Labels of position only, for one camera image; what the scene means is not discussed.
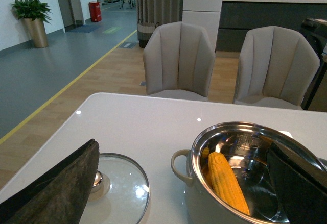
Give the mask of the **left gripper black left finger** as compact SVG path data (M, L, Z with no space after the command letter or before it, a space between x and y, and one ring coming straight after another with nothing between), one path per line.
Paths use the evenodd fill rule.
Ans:
M1 203L1 223L79 223L99 162L91 139Z

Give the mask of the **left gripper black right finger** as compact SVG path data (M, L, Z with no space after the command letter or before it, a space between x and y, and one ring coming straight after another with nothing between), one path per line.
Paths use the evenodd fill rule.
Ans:
M279 143L271 144L266 158L289 223L326 223L326 172Z

